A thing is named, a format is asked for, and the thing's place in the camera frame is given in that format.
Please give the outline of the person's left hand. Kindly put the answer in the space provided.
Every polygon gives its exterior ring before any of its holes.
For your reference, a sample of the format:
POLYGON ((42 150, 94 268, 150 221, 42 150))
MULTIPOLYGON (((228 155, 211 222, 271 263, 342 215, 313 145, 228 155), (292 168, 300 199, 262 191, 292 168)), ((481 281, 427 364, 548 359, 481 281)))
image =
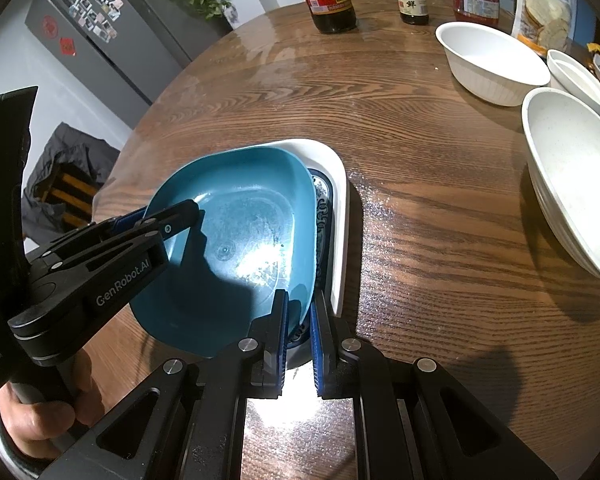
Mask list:
POLYGON ((60 451, 53 444, 75 422, 93 427, 105 407, 97 382, 92 377, 92 361, 81 349, 76 354, 73 381, 79 395, 73 404, 47 402, 23 404, 8 382, 0 389, 0 415, 9 437, 25 456, 36 460, 53 460, 60 451))

